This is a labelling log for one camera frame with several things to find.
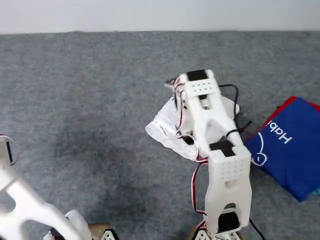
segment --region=white robotic arm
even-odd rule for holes
[[[226,113],[211,70],[182,74],[173,84],[179,93],[175,92],[177,102],[185,105],[180,134],[192,134],[199,152],[208,157],[209,185],[203,215],[206,232],[210,237],[233,234],[249,223],[251,154]],[[220,131],[227,139],[211,142],[209,128]]]
[[[8,139],[0,137],[0,191],[15,201],[15,208],[0,209],[0,236],[5,240],[28,240],[24,222],[34,220],[54,227],[66,240],[92,240],[88,224],[77,211],[64,216],[56,207],[41,199],[11,167]]]

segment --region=blue bag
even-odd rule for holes
[[[252,163],[299,202],[320,187],[320,113],[297,98],[245,143]]]

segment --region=carpet floor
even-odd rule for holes
[[[145,126],[172,94],[164,81],[197,69],[239,87],[240,124],[253,121],[247,138],[289,96],[320,104],[320,32],[1,35],[0,132],[21,148],[15,170],[63,213],[111,222],[123,240],[185,239],[201,221],[190,194],[197,165]],[[267,240],[320,236],[319,196],[298,203],[256,166],[250,179],[251,217]],[[31,239],[48,230],[26,225]],[[241,232],[260,239],[252,226]]]

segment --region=white wall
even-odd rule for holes
[[[0,0],[0,34],[320,30],[320,0]]]

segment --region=white cloth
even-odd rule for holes
[[[222,102],[227,114],[233,119],[234,102],[224,96],[222,96]],[[239,109],[239,105],[237,105],[236,113],[239,112]],[[188,145],[182,138],[176,138],[176,124],[179,122],[179,117],[174,100],[171,97],[157,113],[153,121],[145,127],[145,130],[153,139],[162,143],[166,148],[172,149],[186,159],[195,161],[198,155],[197,142],[193,145]],[[221,132],[214,131],[214,129],[211,130],[210,135],[216,141],[220,140],[223,136]]]

